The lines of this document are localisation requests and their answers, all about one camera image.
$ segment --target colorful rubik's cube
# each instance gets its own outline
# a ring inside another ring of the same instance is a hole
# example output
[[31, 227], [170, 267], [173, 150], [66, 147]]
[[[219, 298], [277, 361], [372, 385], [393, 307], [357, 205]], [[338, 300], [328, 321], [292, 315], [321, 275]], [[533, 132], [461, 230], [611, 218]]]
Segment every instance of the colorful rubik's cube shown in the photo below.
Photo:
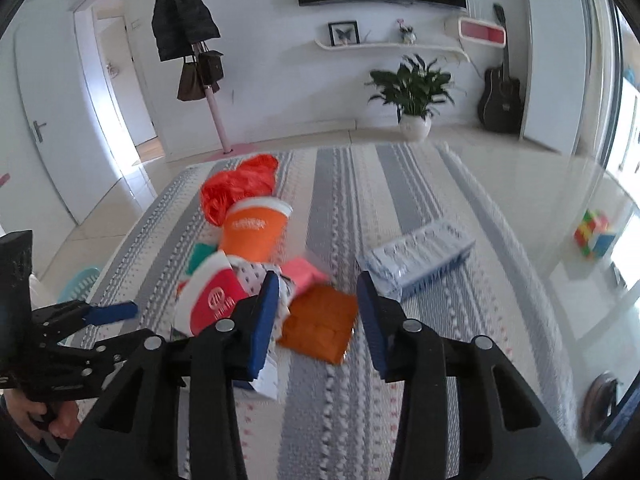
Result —
[[600, 211], [587, 212], [574, 233], [582, 254], [592, 258], [601, 258], [607, 252], [616, 234], [609, 229], [607, 217]]

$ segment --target red plastic bag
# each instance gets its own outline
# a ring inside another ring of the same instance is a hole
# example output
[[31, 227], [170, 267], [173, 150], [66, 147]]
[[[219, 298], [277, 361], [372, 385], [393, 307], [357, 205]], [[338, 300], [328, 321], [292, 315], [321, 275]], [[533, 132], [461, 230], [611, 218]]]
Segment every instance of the red plastic bag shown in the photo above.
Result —
[[276, 186], [278, 160], [273, 155], [248, 158], [235, 170], [220, 171], [200, 188], [200, 206], [207, 222], [220, 227], [229, 208], [251, 196], [269, 196]]

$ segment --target door handle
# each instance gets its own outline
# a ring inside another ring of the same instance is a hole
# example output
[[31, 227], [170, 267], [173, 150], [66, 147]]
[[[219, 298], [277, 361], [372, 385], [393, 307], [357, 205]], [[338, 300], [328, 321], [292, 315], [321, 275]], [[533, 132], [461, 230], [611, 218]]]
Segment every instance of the door handle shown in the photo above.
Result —
[[40, 129], [43, 126], [47, 126], [47, 123], [38, 124], [38, 121], [33, 121], [33, 129], [36, 132], [36, 140], [38, 142], [42, 142], [42, 133], [40, 132]]

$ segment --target teal plastic basket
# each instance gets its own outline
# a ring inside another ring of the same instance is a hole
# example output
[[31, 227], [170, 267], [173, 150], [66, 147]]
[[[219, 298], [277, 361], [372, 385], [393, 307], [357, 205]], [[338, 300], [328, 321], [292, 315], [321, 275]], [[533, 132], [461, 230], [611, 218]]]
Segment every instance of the teal plastic basket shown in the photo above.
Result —
[[86, 301], [92, 286], [98, 281], [99, 277], [100, 269], [96, 267], [81, 270], [66, 284], [65, 289], [58, 298], [58, 303], [65, 303], [65, 301], [72, 300]]

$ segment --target handbag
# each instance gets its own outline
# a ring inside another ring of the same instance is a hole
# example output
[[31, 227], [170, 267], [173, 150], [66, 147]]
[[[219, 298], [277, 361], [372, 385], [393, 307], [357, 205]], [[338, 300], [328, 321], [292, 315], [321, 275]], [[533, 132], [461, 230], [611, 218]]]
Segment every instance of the handbag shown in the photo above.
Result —
[[217, 50], [209, 50], [207, 44], [200, 43], [200, 53], [198, 54], [198, 68], [200, 69], [200, 78], [204, 86], [217, 86], [225, 73], [222, 70], [222, 52]]
[[193, 61], [190, 62], [187, 62], [186, 57], [182, 58], [182, 75], [178, 85], [178, 99], [180, 101], [199, 101], [205, 97], [204, 87], [198, 72], [198, 63], [195, 57], [191, 57]]

